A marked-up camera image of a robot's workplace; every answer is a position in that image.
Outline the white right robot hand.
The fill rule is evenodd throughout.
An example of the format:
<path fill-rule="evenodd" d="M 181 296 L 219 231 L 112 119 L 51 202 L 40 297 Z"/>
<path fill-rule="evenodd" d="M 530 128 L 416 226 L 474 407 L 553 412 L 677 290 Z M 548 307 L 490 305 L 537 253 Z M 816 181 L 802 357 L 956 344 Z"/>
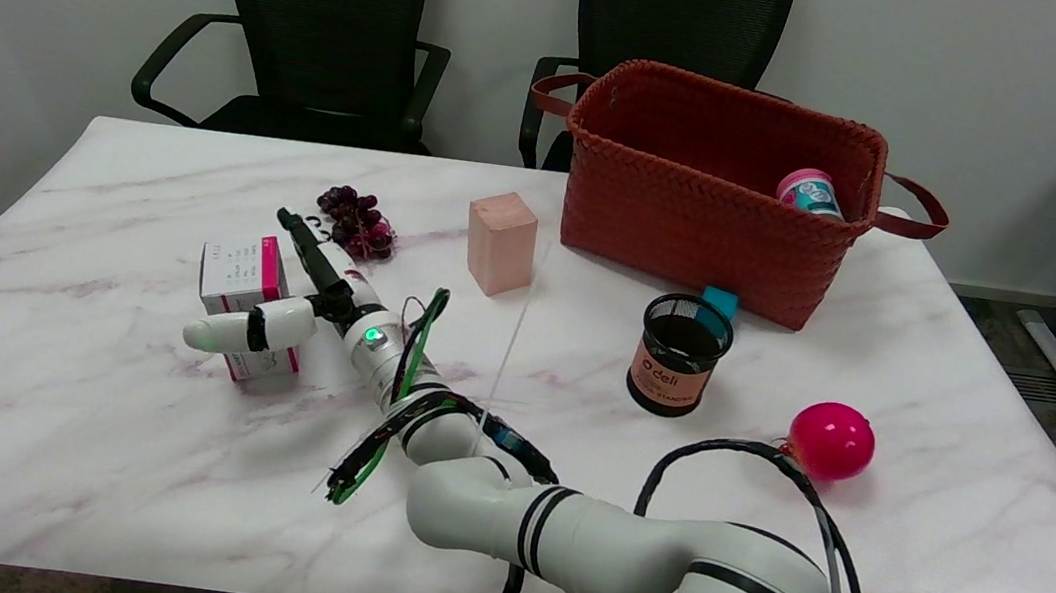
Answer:
<path fill-rule="evenodd" d="M 281 352 L 306 343 L 323 319 L 342 333 L 359 372 L 367 366 L 377 370 L 388 357 L 400 353 L 404 333 L 399 317 L 381 305 L 348 252 L 333 241 L 321 242 L 303 215 L 287 208 L 276 215 L 315 293 L 260 302 L 250 312 L 200 318 L 182 329 L 183 342 L 204 353 Z"/>

